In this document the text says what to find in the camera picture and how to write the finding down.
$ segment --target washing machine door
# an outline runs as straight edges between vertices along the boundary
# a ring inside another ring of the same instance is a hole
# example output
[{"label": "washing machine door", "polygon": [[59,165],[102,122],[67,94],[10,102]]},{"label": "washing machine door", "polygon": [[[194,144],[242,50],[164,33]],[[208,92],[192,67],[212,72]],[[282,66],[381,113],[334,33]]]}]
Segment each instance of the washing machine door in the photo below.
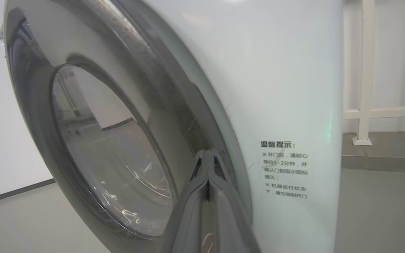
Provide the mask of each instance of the washing machine door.
[{"label": "washing machine door", "polygon": [[9,72],[32,138],[112,252],[157,249],[200,149],[220,151],[251,217],[228,118],[214,118],[161,34],[177,37],[151,13],[109,0],[9,0],[5,11]]}]

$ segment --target floor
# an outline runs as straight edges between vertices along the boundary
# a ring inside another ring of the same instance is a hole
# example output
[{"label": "floor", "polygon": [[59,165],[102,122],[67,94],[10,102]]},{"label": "floor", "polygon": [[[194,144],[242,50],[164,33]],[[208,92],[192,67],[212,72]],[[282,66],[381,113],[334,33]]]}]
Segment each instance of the floor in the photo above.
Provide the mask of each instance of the floor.
[{"label": "floor", "polygon": [[[107,253],[56,184],[0,200],[0,252]],[[336,253],[405,253],[405,173],[342,170]]]}]

